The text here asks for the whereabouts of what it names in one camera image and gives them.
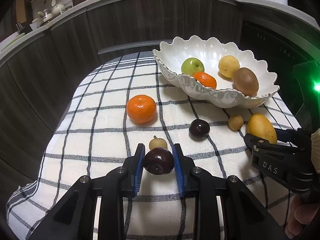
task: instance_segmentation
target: checkered tablecloth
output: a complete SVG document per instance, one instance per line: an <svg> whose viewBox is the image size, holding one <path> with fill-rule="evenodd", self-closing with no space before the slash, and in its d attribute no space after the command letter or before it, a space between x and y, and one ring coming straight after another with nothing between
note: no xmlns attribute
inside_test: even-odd
<svg viewBox="0 0 320 240"><path fill-rule="evenodd" d="M139 94L155 100L157 118L137 126L128 118L125 106ZM246 125L236 132L228 128L230 115L241 114L246 124L255 112L264 114L274 127L299 127L278 94L254 109L221 109L189 98L169 84L151 52L112 60L90 73L77 88L68 114L44 153L38 180L20 187L9 199L7 222L19 239L28 239L80 176L105 176L122 166L125 158L135 153L138 143L148 148L156 135L168 142L169 150L172 144L180 143L184 155L212 175L238 176L283 226L293 193L251 166L251 154L243 141ZM189 124L196 118L206 120L211 127L209 136L201 142L188 135ZM124 199L124 217L127 239L192 239L194 199L180 198L174 170L161 176L144 171L138 196ZM221 213L220 225L223 235Z"/></svg>

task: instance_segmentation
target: white countertop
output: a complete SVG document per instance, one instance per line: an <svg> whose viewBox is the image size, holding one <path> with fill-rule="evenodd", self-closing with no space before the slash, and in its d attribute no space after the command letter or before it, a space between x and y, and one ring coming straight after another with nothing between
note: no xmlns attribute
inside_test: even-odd
<svg viewBox="0 0 320 240"><path fill-rule="evenodd" d="M62 15L59 15L55 19L53 19L51 22L49 22L47 25L44 25L26 35L24 35L22 38L18 39L16 42L14 42L12 45L8 46L6 49L4 49L2 52L0 52L0 60L6 57L12 50L23 44L26 40L30 39L31 37L41 35L43 31L46 29L49 29L51 27L55 27L57 25L60 25L62 22L65 22L70 17L76 16L86 10L90 10L99 6L102 6L103 4L107 4L109 2L114 2L117 0L87 0L84 1L73 8L69 9L68 11L64 12ZM241 3L252 3L252 4L258 4L265 7L273 8L275 10L283 11L284 13L290 14L294 17L297 17L307 24L309 24L311 27L316 28L320 31L320 27L317 24L316 20L311 17L310 15L297 10L296 8L290 7L288 5L283 5L280 3L268 1L268 0L225 0L226 2L232 2L235 1L241 2Z"/></svg>

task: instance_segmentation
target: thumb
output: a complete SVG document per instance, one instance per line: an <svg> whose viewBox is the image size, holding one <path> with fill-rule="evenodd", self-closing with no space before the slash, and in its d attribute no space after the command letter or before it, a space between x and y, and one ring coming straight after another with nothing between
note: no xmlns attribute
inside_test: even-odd
<svg viewBox="0 0 320 240"><path fill-rule="evenodd" d="M318 212L318 209L319 203L301 205L296 209L294 217L302 225L309 225Z"/></svg>

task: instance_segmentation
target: white bowl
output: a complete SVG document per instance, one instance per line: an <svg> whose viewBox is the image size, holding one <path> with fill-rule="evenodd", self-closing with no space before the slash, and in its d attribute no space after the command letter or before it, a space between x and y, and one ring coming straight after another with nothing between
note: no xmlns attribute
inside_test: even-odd
<svg viewBox="0 0 320 240"><path fill-rule="evenodd" d="M260 106L280 88L274 85L277 74L268 72L265 60L256 60L252 51L239 50L233 42L222 44L213 37L207 41L198 36L192 36L188 41L175 37L171 44L162 41L160 51L154 49L153 55L161 73L172 85L181 88L192 98L210 101L221 108ZM226 55L236 57L240 67L247 67L255 73L259 81L259 91L255 97L245 96L233 89L232 80L221 76L218 63ZM181 73L182 63L190 57L198 58L204 64L204 71L216 79L217 89L205 87L194 77Z"/></svg>

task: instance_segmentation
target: human hand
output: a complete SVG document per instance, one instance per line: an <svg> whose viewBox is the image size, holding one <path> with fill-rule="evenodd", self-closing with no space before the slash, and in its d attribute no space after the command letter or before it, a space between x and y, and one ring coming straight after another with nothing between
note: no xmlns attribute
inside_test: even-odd
<svg viewBox="0 0 320 240"><path fill-rule="evenodd" d="M291 213L285 233L291 239L299 235L305 225L309 225L315 217L320 203L304 204L301 195L295 195L291 203Z"/></svg>

